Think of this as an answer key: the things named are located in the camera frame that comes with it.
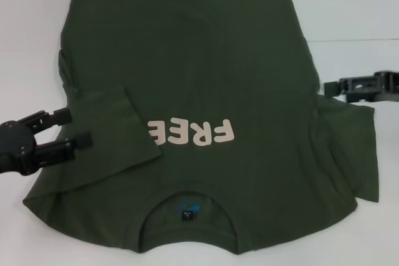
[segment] green t-shirt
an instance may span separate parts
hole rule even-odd
[[[240,254],[378,201],[373,109],[317,94],[292,0],[72,0],[59,68],[94,147],[24,204],[64,234]]]

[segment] neckline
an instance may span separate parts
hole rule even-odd
[[[234,252],[230,250],[231,252],[234,252],[235,254],[241,254],[253,249],[252,238],[249,233],[248,226],[246,225],[246,220],[234,202],[231,201],[229,197],[218,188],[210,184],[192,181],[169,185],[165,188],[157,190],[157,192],[148,197],[142,206],[136,210],[135,215],[130,218],[125,236],[123,238],[122,248],[131,249],[135,252],[142,252],[140,248],[140,232],[146,218],[151,211],[156,208],[156,206],[161,204],[161,202],[165,201],[174,194],[178,194],[179,192],[198,192],[204,194],[205,196],[209,196],[226,211],[233,224],[237,236],[236,251]],[[221,247],[221,244],[218,244],[217,242],[213,245]]]

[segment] white background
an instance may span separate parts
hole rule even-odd
[[[57,70],[70,0],[0,0],[0,123],[65,106]],[[294,0],[323,82],[399,71],[399,0]],[[359,200],[339,224],[240,256],[195,242],[145,254],[109,249],[44,225],[22,199],[37,175],[0,175],[0,265],[399,265],[399,103],[375,103],[380,203]],[[53,140],[53,128],[38,136]]]

